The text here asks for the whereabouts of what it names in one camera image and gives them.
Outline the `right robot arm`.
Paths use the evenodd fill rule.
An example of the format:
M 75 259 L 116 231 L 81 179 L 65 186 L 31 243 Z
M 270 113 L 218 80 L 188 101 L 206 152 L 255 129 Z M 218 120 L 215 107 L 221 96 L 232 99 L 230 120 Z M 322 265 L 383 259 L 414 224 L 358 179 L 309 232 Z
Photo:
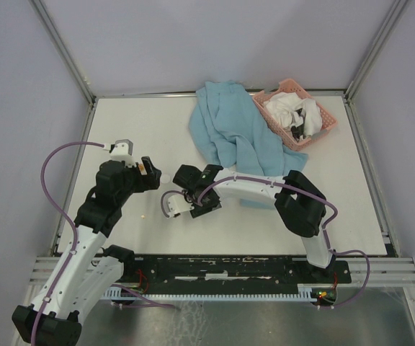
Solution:
M 221 208 L 221 202 L 236 198 L 274 208 L 285 228 L 299 236 L 306 251 L 308 275 L 323 282 L 334 273 L 326 228 L 338 210 L 302 173 L 285 177 L 261 177 L 208 164 L 202 171 L 182 165 L 173 183 L 180 191 L 167 191 L 160 199 L 167 218 L 190 213 L 196 218 Z

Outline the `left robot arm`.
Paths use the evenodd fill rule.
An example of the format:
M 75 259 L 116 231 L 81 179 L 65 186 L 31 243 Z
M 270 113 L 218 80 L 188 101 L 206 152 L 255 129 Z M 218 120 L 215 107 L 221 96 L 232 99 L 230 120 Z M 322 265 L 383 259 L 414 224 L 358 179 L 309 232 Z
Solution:
M 136 193 L 157 190 L 161 170 L 151 159 L 128 166 L 125 161 L 101 164 L 96 183 L 78 209 L 69 247 L 44 287 L 28 306 L 18 305 L 12 321 L 31 345 L 76 345 L 89 312 L 116 282 L 135 276 L 133 251 L 112 245 L 97 268 L 89 266 L 122 216 L 122 207 Z

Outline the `white bottle cap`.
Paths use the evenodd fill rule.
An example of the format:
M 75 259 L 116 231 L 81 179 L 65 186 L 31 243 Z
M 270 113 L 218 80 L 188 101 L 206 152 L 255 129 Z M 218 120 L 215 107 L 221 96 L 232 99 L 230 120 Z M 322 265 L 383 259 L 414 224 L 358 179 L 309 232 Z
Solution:
M 171 182 L 171 176 L 168 174 L 161 175 L 160 182 L 161 184 L 169 184 Z

